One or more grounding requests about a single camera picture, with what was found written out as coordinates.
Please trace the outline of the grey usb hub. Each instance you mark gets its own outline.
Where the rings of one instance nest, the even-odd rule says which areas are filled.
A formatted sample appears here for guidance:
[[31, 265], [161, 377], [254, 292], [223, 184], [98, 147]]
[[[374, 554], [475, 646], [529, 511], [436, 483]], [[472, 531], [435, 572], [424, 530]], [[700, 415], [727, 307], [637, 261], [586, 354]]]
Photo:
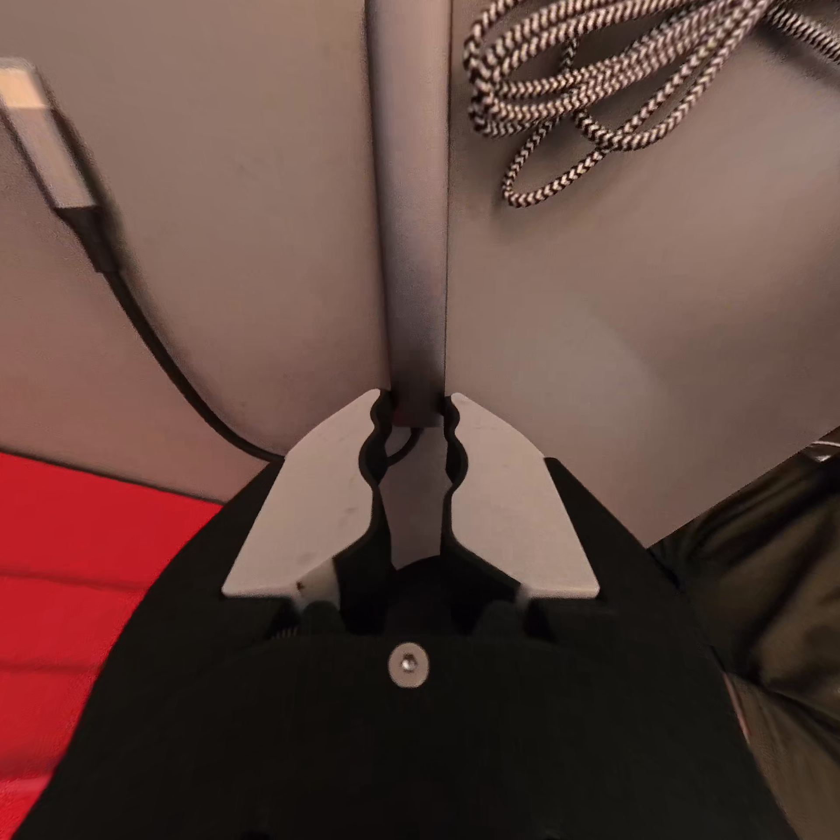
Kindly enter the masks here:
[[178, 408], [286, 453], [443, 389], [451, 2], [2, 2], [94, 210], [94, 277]]

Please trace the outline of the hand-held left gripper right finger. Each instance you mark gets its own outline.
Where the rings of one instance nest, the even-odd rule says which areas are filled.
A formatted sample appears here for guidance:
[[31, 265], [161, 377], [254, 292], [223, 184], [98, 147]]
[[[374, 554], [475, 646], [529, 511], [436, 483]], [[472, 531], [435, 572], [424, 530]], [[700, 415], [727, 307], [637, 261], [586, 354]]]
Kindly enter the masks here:
[[542, 451], [490, 410], [455, 392], [447, 443], [442, 553], [491, 599], [591, 600], [600, 585]]

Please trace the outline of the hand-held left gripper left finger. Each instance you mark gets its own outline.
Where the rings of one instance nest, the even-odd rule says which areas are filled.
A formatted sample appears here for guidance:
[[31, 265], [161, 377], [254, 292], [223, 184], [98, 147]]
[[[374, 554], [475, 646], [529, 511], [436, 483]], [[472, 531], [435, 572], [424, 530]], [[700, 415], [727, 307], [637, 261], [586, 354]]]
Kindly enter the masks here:
[[225, 597], [348, 606], [387, 576], [389, 558], [373, 561], [367, 580], [350, 566], [377, 533], [387, 536], [380, 483], [391, 414], [390, 394], [371, 389], [293, 446], [222, 585]]

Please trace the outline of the person's olive shirt torso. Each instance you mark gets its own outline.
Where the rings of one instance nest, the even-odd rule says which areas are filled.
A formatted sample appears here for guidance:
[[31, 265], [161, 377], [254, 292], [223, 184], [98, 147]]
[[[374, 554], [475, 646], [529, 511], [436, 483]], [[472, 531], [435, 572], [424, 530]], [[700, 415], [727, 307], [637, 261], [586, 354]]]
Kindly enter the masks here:
[[650, 548], [799, 838], [839, 838], [838, 430]]

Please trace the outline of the red plastic bin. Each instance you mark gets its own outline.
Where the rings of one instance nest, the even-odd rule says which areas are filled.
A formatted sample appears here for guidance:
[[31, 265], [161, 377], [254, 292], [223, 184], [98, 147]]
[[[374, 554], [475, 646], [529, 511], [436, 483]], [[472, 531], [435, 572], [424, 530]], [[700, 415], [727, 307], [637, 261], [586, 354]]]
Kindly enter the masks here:
[[2, 454], [2, 838], [45, 788], [134, 608], [219, 509]]

